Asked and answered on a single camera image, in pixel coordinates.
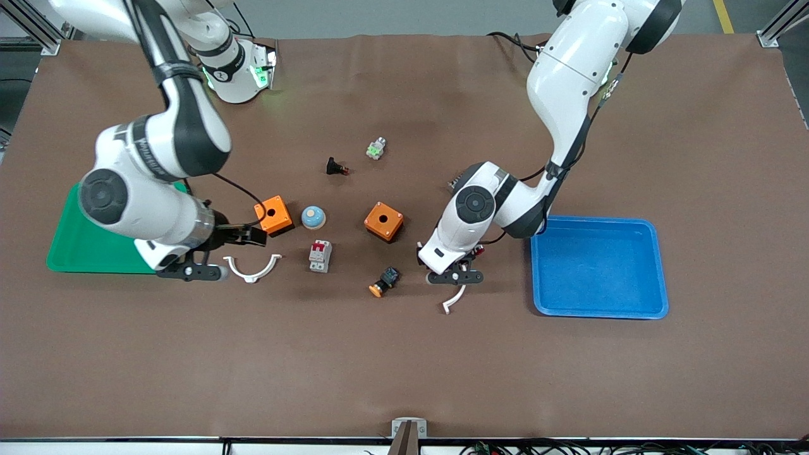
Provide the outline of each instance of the white hook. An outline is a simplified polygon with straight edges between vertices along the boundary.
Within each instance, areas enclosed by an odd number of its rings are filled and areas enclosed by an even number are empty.
[[[236,260],[232,256],[225,256],[222,259],[227,261],[227,264],[231,267],[231,270],[233,270],[234,274],[237,274],[238,276],[242,277],[244,279],[244,281],[247,282],[247,283],[255,283],[261,277],[268,274],[273,269],[273,267],[275,267],[275,262],[277,262],[277,260],[281,259],[281,258],[282,258],[282,256],[280,254],[274,254],[274,255],[270,256],[269,257],[269,263],[267,264],[267,266],[261,272],[259,272],[257,274],[252,274],[252,275],[246,275],[246,274],[243,274],[243,273],[239,272],[236,269]]]

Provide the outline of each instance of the orange cube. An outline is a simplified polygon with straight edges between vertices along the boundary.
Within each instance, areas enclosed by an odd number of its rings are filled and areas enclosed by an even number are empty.
[[[405,217],[401,213],[382,202],[377,202],[365,218],[365,227],[380,239],[392,243],[393,237],[404,222]]]
[[[270,237],[280,236],[295,227],[290,212],[286,209],[286,204],[281,199],[281,196],[267,199],[263,204],[256,204],[253,208],[256,209],[256,216],[259,219],[267,210],[267,216],[261,220],[261,228]]]

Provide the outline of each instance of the yellow line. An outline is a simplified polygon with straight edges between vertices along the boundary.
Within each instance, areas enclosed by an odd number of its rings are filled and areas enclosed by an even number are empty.
[[[733,24],[731,23],[731,17],[727,15],[725,1],[714,0],[714,8],[716,8],[716,15],[719,16],[719,23],[722,25],[722,31],[725,33],[733,33]]]

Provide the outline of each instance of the green and white connector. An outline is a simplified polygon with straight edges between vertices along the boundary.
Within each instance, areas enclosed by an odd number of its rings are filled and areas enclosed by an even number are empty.
[[[370,156],[371,159],[379,159],[382,158],[382,154],[385,152],[385,144],[388,141],[385,138],[376,139],[374,142],[368,146],[368,150],[365,152],[366,155]]]

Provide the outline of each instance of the green tray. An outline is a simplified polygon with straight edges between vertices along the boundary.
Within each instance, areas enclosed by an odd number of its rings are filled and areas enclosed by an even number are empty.
[[[97,274],[153,274],[132,239],[113,234],[85,218],[78,207],[78,183],[70,189],[59,226],[48,252],[48,268],[55,272]],[[185,192],[185,187],[174,187]]]

